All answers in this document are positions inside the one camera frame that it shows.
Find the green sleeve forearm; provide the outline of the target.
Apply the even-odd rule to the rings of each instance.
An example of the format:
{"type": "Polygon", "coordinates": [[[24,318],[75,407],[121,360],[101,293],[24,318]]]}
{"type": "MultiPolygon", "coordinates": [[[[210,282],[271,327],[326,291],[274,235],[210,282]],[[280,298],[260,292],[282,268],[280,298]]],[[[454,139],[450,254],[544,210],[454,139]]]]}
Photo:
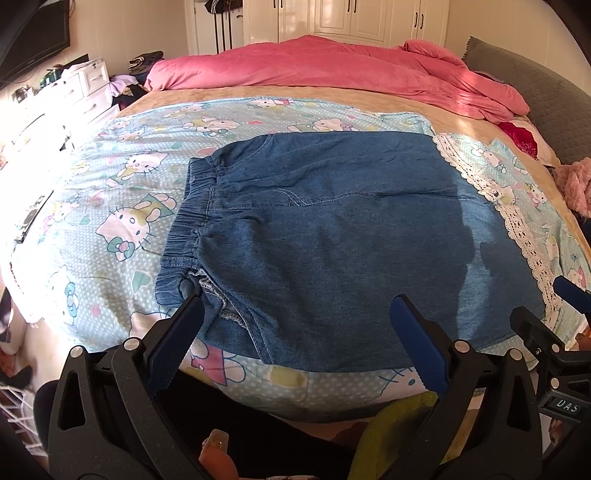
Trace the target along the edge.
{"type": "Polygon", "coordinates": [[[349,479],[379,479],[417,436],[437,400],[427,391],[396,400],[374,417],[356,448],[349,479]]]}

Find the left hand orange nail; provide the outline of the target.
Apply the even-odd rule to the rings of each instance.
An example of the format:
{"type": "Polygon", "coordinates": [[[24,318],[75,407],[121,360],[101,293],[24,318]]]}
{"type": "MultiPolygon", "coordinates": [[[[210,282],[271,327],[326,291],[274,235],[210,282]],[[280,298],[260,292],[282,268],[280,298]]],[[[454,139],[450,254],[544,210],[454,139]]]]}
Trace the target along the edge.
{"type": "Polygon", "coordinates": [[[235,463],[228,455],[228,433],[214,429],[202,443],[198,460],[215,480],[238,480],[235,463]]]}

